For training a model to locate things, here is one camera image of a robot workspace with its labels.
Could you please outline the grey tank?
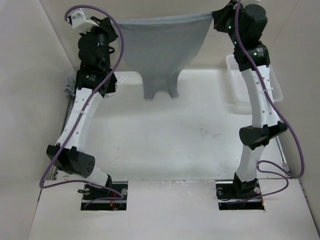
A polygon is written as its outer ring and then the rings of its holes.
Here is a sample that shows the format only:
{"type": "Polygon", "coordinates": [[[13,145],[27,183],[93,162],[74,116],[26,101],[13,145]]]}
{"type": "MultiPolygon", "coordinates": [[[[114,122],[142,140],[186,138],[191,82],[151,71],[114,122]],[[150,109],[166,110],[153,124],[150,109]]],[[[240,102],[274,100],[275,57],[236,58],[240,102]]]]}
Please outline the grey tank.
{"type": "Polygon", "coordinates": [[[74,76],[69,76],[67,78],[67,84],[64,88],[64,93],[67,97],[75,97],[76,91],[76,78],[74,76]]]}
{"type": "Polygon", "coordinates": [[[141,76],[146,100],[160,91],[179,96],[178,77],[199,53],[212,21],[209,12],[118,22],[124,38],[122,60],[141,76]]]}

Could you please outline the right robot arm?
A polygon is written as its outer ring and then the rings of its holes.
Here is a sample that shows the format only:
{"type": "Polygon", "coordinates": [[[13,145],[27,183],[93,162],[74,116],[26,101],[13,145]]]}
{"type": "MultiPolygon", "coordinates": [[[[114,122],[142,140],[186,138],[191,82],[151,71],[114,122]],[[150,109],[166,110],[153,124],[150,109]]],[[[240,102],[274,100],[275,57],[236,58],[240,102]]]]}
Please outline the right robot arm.
{"type": "Polygon", "coordinates": [[[214,29],[227,33],[233,43],[233,56],[244,79],[252,112],[252,124],[239,130],[243,148],[233,181],[218,183],[216,195],[223,201],[247,200],[260,195],[257,171],[265,147],[288,129],[272,107],[270,56],[260,40],[268,19],[262,6],[243,5],[238,0],[212,12],[212,17],[214,29]]]}

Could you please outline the folded grey tank top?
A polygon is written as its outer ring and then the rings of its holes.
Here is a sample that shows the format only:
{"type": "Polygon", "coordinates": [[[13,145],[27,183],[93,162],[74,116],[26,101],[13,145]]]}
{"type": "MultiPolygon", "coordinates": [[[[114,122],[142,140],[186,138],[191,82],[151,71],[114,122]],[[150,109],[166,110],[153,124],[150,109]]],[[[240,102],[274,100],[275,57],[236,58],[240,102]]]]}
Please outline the folded grey tank top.
{"type": "Polygon", "coordinates": [[[67,97],[75,97],[76,91],[76,78],[74,76],[69,76],[67,78],[67,84],[64,88],[64,93],[67,97]]]}

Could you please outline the white plastic basket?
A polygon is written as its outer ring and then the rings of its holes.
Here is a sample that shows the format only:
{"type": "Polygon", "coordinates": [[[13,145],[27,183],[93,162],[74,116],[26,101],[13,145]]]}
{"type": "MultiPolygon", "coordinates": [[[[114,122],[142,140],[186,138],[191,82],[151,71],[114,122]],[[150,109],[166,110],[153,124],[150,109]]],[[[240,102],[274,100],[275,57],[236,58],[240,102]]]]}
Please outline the white plastic basket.
{"type": "MultiPolygon", "coordinates": [[[[227,55],[225,61],[229,75],[229,82],[231,86],[231,95],[233,98],[233,102],[238,107],[251,109],[248,89],[245,80],[239,70],[238,63],[234,58],[234,55],[227,55]]],[[[269,77],[270,85],[272,88],[271,92],[273,96],[273,101],[281,102],[284,99],[284,95],[272,66],[270,66],[269,77]]]]}

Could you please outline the folded white tank top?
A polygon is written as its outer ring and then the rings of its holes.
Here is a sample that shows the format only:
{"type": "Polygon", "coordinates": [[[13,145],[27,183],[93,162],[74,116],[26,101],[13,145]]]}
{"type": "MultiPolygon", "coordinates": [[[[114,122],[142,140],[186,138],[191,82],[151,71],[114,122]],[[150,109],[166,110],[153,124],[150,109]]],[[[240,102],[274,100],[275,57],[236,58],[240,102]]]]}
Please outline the folded white tank top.
{"type": "Polygon", "coordinates": [[[106,93],[104,98],[110,98],[110,97],[113,97],[115,96],[116,94],[119,93],[119,88],[120,88],[120,85],[127,79],[126,76],[121,76],[119,78],[119,80],[117,80],[117,82],[115,83],[115,91],[114,92],[111,92],[111,93],[106,93]]]}

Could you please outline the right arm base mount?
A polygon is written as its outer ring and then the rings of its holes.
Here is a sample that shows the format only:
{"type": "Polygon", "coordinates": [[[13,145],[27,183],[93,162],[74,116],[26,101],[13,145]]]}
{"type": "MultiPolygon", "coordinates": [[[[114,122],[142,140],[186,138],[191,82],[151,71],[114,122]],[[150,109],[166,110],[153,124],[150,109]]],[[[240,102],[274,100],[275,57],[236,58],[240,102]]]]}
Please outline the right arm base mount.
{"type": "Polygon", "coordinates": [[[218,208],[221,211],[233,210],[264,210],[261,189],[257,179],[246,183],[216,183],[218,208]]]}

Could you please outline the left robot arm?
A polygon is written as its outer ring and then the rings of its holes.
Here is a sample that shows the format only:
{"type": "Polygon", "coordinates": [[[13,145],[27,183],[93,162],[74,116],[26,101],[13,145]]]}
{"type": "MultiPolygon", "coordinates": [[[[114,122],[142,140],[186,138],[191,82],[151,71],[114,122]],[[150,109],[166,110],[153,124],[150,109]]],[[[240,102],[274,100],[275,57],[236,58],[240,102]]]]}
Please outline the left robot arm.
{"type": "Polygon", "coordinates": [[[110,46],[118,35],[108,17],[70,17],[72,27],[81,29],[78,40],[80,67],[75,76],[73,106],[62,134],[46,154],[62,172],[77,175],[97,184],[95,193],[100,199],[112,195],[111,177],[96,167],[95,157],[85,152],[86,138],[95,112],[108,94],[116,92],[118,82],[112,68],[110,46]]]}

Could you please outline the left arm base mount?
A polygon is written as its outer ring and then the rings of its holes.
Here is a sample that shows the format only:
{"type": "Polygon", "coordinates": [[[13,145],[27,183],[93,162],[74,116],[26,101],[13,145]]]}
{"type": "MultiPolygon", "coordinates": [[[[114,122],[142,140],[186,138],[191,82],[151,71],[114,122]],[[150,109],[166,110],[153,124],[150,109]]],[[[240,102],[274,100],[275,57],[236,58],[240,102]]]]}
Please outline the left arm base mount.
{"type": "Polygon", "coordinates": [[[110,188],[120,192],[123,198],[113,192],[85,184],[77,192],[82,194],[81,211],[126,211],[128,198],[128,181],[113,182],[110,188]]]}

